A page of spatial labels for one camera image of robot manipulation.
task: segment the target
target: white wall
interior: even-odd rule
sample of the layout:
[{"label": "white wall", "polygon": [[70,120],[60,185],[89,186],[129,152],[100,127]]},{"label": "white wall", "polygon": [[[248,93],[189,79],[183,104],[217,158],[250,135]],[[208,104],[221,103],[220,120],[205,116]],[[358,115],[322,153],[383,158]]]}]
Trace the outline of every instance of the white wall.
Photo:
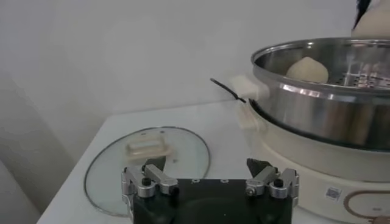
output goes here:
[{"label": "white wall", "polygon": [[3,0],[0,69],[28,97],[57,151],[77,161],[109,114],[230,99],[208,79],[250,71],[251,53],[265,45],[348,36],[355,4]]}]

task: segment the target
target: metal rim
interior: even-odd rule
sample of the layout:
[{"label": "metal rim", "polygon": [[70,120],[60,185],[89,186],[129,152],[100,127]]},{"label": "metal rim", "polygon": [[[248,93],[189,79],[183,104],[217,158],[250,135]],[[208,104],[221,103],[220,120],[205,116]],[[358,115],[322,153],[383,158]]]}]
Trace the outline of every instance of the metal rim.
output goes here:
[{"label": "metal rim", "polygon": [[92,160],[92,162],[90,163],[90,165],[88,166],[87,168],[87,171],[85,172],[85,175],[84,175],[84,180],[83,180],[83,191],[84,191],[84,195],[86,196],[87,200],[91,203],[91,205],[96,209],[98,210],[99,212],[101,213],[104,213],[104,214],[107,214],[107,215],[111,215],[111,216],[115,216],[115,217],[124,217],[124,218],[128,218],[128,215],[123,215],[123,214],[118,214],[118,213],[115,213],[115,212],[110,212],[110,211],[107,211],[105,209],[102,209],[100,208],[95,202],[93,202],[93,200],[90,198],[90,196],[88,195],[88,192],[87,192],[87,176],[88,176],[88,173],[90,172],[90,169],[93,165],[93,163],[97,160],[97,158],[103,153],[105,152],[107,149],[109,149],[113,144],[117,143],[118,141],[130,136],[130,135],[133,135],[133,134],[136,134],[136,133],[139,133],[139,132],[142,132],[142,131],[148,131],[148,130],[152,130],[152,129],[158,129],[158,128],[171,128],[171,129],[179,129],[179,130],[183,130],[183,131],[187,131],[188,133],[191,133],[193,135],[195,135],[196,137],[198,137],[202,142],[203,144],[205,144],[206,146],[206,149],[207,149],[207,154],[208,154],[208,164],[207,164],[207,167],[206,167],[206,171],[205,171],[205,174],[203,175],[202,178],[205,178],[207,173],[208,173],[208,170],[210,169],[210,161],[211,161],[211,154],[210,154],[210,149],[208,148],[208,145],[207,143],[204,141],[204,139],[202,137],[200,137],[197,133],[189,130],[189,129],[186,129],[186,128],[182,128],[182,127],[176,127],[176,126],[156,126],[156,127],[149,127],[149,128],[144,128],[144,129],[141,129],[141,130],[138,130],[138,131],[135,131],[135,132],[131,132],[130,134],[127,134],[125,136],[122,136],[118,139],[116,139],[115,141],[109,143],[108,146],[106,146],[104,149],[102,149]]},{"label": "metal rim", "polygon": [[339,43],[339,44],[386,44],[390,46],[390,40],[386,39],[364,39],[364,38],[316,38],[316,39],[307,39],[307,40],[298,40],[298,41],[291,41],[291,42],[285,42],[282,44],[272,45],[268,47],[264,47],[255,53],[252,54],[250,60],[254,66],[255,69],[259,70],[261,74],[267,76],[270,79],[277,80],[282,83],[287,83],[289,85],[299,86],[301,88],[308,88],[308,89],[321,89],[321,90],[327,90],[327,91],[340,91],[345,93],[351,93],[354,94],[373,94],[378,96],[389,96],[390,90],[388,89],[375,89],[375,88],[359,88],[354,86],[340,86],[340,85],[332,85],[327,83],[316,83],[316,82],[308,82],[303,80],[296,80],[291,79],[289,77],[286,77],[284,75],[276,74],[273,72],[270,72],[268,70],[263,69],[262,67],[258,66],[256,64],[256,60],[260,58],[261,56],[270,53],[275,52],[282,49],[290,48],[291,46],[304,46],[307,44],[307,42],[314,42],[314,43]]}]

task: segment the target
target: steamed bun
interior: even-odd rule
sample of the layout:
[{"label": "steamed bun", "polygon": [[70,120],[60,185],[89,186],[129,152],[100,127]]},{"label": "steamed bun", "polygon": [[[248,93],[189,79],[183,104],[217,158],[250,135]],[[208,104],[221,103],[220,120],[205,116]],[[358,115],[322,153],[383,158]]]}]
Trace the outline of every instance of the steamed bun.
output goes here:
[{"label": "steamed bun", "polygon": [[328,82],[328,69],[318,61],[305,57],[294,63],[287,71],[286,76],[309,82]]}]

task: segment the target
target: pot handle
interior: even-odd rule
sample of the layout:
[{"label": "pot handle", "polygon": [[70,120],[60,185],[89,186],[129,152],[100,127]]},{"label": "pot handle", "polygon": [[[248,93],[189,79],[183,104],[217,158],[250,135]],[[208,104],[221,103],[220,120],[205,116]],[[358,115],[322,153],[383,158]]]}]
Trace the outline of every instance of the pot handle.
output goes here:
[{"label": "pot handle", "polygon": [[237,104],[237,116],[239,127],[243,130],[255,130],[266,132],[267,125],[262,118],[252,109],[249,103]]},{"label": "pot handle", "polygon": [[230,83],[234,92],[240,98],[250,98],[253,100],[267,99],[269,88],[262,81],[257,80],[252,74],[244,74],[232,77]]}]

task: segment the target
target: white cooker base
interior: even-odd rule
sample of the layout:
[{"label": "white cooker base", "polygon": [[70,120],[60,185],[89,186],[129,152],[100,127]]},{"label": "white cooker base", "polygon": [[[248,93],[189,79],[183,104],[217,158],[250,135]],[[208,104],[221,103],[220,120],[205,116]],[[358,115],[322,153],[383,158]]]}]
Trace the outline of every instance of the white cooker base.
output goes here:
[{"label": "white cooker base", "polygon": [[252,156],[269,161],[279,169],[287,167],[300,175],[299,206],[313,213],[349,223],[371,223],[376,217],[390,217],[390,183],[366,183],[345,180],[296,164],[267,145]]}]

